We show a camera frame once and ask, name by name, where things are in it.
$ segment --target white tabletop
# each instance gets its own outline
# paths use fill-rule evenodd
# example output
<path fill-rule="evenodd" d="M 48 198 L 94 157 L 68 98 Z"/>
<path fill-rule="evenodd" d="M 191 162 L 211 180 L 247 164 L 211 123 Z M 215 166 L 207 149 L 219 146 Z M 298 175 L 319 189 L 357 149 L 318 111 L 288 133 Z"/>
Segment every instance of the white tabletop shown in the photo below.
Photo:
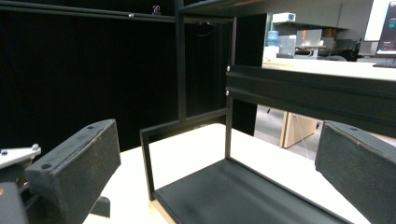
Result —
<path fill-rule="evenodd" d="M 224 158 L 225 126 L 213 124 L 150 144 L 155 188 Z M 327 180 L 314 162 L 233 130 L 233 158 L 354 223 L 369 223 Z M 84 223 L 166 223 L 149 205 L 141 147 L 121 153 L 121 167 L 103 193 L 111 218 L 89 215 Z"/>
<path fill-rule="evenodd" d="M 373 67 L 374 63 L 353 63 L 304 59 L 267 59 L 262 61 L 262 68 L 304 72 L 317 75 L 339 77 L 358 77 L 396 81 L 395 68 Z"/>

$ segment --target floor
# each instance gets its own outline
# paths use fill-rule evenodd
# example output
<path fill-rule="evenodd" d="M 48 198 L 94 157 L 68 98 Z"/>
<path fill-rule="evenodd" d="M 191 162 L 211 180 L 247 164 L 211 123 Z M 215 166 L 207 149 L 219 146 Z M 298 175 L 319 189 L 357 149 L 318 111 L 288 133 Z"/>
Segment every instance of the floor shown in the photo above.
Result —
<path fill-rule="evenodd" d="M 279 146 L 280 133 L 282 130 L 283 111 L 259 105 L 257 108 L 257 117 L 254 136 L 273 145 Z M 317 130 L 304 141 L 286 148 L 291 152 L 314 161 L 318 151 L 318 140 L 321 132 L 321 122 L 318 123 Z"/>

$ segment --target monitor screen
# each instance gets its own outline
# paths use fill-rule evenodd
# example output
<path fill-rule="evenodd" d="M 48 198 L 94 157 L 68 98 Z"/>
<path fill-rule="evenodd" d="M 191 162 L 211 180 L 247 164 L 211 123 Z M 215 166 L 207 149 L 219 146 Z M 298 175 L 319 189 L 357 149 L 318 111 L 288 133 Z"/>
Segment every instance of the monitor screen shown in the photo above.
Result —
<path fill-rule="evenodd" d="M 396 56 L 396 1 L 389 3 L 376 54 Z"/>
<path fill-rule="evenodd" d="M 391 1 L 394 0 L 374 0 L 364 41 L 379 41 L 382 26 L 387 16 L 388 5 Z"/>

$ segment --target black backdrop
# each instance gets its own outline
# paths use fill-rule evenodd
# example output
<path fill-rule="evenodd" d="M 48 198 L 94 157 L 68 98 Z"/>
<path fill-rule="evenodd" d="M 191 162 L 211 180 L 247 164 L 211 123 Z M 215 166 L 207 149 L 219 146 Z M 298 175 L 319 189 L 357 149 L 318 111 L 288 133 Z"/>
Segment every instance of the black backdrop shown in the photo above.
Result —
<path fill-rule="evenodd" d="M 153 1 L 34 2 L 150 13 Z M 165 15 L 174 14 L 170 2 L 162 1 Z M 188 116 L 225 106 L 229 28 L 186 27 Z M 260 40 L 251 38 L 239 39 L 245 44 L 237 44 L 237 52 L 247 43 L 258 51 Z M 177 119 L 175 44 L 172 22 L 2 11 L 0 148 L 38 143 L 44 155 L 102 119 L 116 119 L 121 150 L 138 147 L 140 129 Z M 252 134 L 255 107 L 235 109 L 242 111 L 236 128 Z"/>

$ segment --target black shelf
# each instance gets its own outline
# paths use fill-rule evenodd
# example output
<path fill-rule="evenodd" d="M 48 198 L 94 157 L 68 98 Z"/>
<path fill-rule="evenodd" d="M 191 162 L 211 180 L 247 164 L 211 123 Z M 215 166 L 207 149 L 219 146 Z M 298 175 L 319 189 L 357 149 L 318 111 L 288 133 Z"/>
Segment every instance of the black shelf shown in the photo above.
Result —
<path fill-rule="evenodd" d="M 265 13 L 263 0 L 207 0 L 180 9 L 184 14 L 233 18 Z"/>
<path fill-rule="evenodd" d="M 300 22 L 295 22 L 295 21 L 273 22 L 273 25 L 275 27 L 289 26 L 289 27 L 301 28 L 301 29 L 305 29 L 305 30 L 306 29 L 327 29 L 327 28 L 335 29 L 338 31 L 348 30 L 347 28 L 342 28 L 342 27 L 307 24 L 307 23 L 300 23 Z"/>
<path fill-rule="evenodd" d="M 233 159 L 154 192 L 176 223 L 348 223 Z"/>

